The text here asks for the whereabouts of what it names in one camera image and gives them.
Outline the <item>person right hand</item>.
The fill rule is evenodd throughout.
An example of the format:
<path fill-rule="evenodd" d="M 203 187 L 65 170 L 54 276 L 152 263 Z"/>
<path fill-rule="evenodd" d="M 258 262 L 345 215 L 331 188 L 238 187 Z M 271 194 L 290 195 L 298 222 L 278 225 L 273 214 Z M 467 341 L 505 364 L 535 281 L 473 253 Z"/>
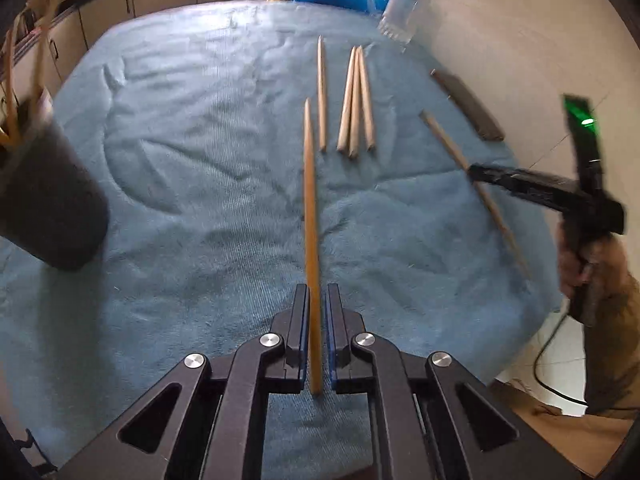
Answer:
<path fill-rule="evenodd" d="M 564 226 L 556 233 L 558 248 L 558 272 L 560 291 L 572 299 L 578 287 L 598 282 L 605 297 L 623 292 L 631 281 L 627 266 L 627 257 L 622 243 L 616 236 L 603 237 L 586 249 L 581 263 L 570 249 L 566 240 Z"/>

